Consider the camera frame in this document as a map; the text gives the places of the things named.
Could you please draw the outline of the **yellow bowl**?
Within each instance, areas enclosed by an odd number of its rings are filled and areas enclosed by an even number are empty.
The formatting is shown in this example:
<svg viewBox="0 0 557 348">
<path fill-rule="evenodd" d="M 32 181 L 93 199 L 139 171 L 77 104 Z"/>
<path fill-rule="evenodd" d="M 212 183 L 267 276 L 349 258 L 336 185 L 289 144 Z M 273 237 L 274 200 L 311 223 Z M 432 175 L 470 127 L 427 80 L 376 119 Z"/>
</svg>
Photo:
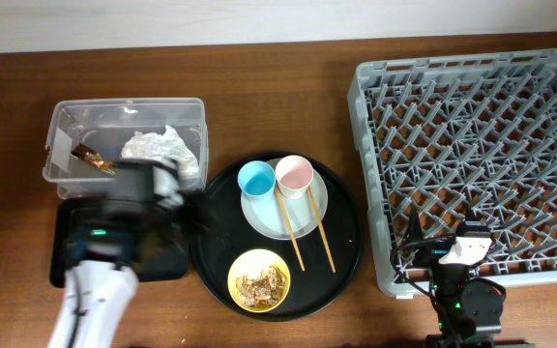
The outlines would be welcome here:
<svg viewBox="0 0 557 348">
<path fill-rule="evenodd" d="M 286 276 L 286 293 L 283 295 L 281 301 L 278 305 L 265 310 L 254 310 L 244 307 L 240 301 L 237 299 L 236 294 L 236 278 L 242 275 L 248 275 L 250 277 L 256 277 L 261 269 L 267 268 L 270 265 L 276 265 L 280 271 Z M 227 287 L 228 293 L 232 300 L 240 308 L 251 313 L 264 313 L 269 312 L 273 309 L 279 307 L 283 301 L 286 299 L 287 294 L 290 290 L 291 277 L 287 264 L 282 260 L 282 258 L 267 249 L 252 249 L 241 254 L 231 265 L 228 276 L 227 276 Z"/>
</svg>

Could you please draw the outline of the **food scraps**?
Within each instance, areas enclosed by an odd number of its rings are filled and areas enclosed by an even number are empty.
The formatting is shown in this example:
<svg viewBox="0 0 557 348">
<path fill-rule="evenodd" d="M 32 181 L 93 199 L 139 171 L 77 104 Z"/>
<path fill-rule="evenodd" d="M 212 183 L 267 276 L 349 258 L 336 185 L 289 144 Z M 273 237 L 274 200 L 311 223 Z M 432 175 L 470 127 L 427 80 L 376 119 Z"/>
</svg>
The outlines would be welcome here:
<svg viewBox="0 0 557 348">
<path fill-rule="evenodd" d="M 249 309 L 270 309 L 279 304 L 285 293 L 286 276 L 276 265 L 261 269 L 256 277 L 236 278 L 237 299 Z"/>
</svg>

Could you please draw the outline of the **white napkin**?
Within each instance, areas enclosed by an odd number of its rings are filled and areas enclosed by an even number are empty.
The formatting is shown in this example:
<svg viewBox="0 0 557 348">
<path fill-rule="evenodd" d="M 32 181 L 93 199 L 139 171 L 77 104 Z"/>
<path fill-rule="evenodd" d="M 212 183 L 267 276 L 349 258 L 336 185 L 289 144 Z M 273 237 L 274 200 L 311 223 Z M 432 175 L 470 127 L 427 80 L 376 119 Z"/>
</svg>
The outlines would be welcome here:
<svg viewBox="0 0 557 348">
<path fill-rule="evenodd" d="M 162 134 L 136 131 L 134 136 L 125 143 L 121 157 L 175 164 L 183 178 L 200 175 L 197 156 L 187 147 L 178 132 L 170 126 L 166 126 Z"/>
</svg>

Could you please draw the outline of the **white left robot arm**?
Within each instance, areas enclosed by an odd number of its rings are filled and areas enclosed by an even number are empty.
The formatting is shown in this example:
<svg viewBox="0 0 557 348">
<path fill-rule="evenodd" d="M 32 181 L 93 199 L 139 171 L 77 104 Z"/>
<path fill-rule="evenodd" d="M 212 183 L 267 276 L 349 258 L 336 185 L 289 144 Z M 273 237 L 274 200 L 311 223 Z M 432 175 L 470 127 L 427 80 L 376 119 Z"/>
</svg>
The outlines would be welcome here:
<svg viewBox="0 0 557 348">
<path fill-rule="evenodd" d="M 200 191 L 183 198 L 175 207 L 106 197 L 60 204 L 50 280 L 64 296 L 49 346 L 110 346 L 140 283 L 188 273 L 190 243 L 216 213 Z"/>
</svg>

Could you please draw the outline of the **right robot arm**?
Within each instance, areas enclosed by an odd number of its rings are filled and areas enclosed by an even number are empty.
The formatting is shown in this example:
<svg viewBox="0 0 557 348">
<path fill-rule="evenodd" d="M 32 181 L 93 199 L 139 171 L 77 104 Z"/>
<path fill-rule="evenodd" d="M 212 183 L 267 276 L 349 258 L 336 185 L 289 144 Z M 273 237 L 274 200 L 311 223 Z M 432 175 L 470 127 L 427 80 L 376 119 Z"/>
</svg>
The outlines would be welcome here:
<svg viewBox="0 0 557 348">
<path fill-rule="evenodd" d="M 403 246 L 415 252 L 415 265 L 429 271 L 425 290 L 437 313 L 439 334 L 425 338 L 426 348 L 493 347 L 501 332 L 504 286 L 470 276 L 488 254 L 493 236 L 472 210 L 452 235 L 427 238 L 413 209 Z"/>
</svg>

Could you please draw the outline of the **gold foil wrapper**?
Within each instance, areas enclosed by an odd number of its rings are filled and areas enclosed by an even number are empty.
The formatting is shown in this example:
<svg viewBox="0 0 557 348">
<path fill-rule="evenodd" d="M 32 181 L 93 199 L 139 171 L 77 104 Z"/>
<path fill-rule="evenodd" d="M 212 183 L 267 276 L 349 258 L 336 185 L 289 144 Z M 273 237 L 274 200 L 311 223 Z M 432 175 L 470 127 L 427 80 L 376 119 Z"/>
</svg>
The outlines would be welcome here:
<svg viewBox="0 0 557 348">
<path fill-rule="evenodd" d="M 111 175 L 115 174 L 115 167 L 112 161 L 104 159 L 100 153 L 84 144 L 78 144 L 71 150 L 71 154 L 79 160 L 100 169 L 102 172 Z"/>
</svg>

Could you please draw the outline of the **blue cup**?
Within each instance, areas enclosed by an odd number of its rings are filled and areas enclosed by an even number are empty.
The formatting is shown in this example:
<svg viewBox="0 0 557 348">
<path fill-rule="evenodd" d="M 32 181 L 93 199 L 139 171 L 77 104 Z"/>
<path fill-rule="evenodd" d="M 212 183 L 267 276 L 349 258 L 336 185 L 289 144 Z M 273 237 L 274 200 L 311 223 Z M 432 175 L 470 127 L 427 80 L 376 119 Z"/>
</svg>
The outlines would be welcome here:
<svg viewBox="0 0 557 348">
<path fill-rule="evenodd" d="M 269 200 L 275 191 L 275 170 L 265 161 L 249 161 L 239 170 L 237 183 L 249 201 Z"/>
</svg>

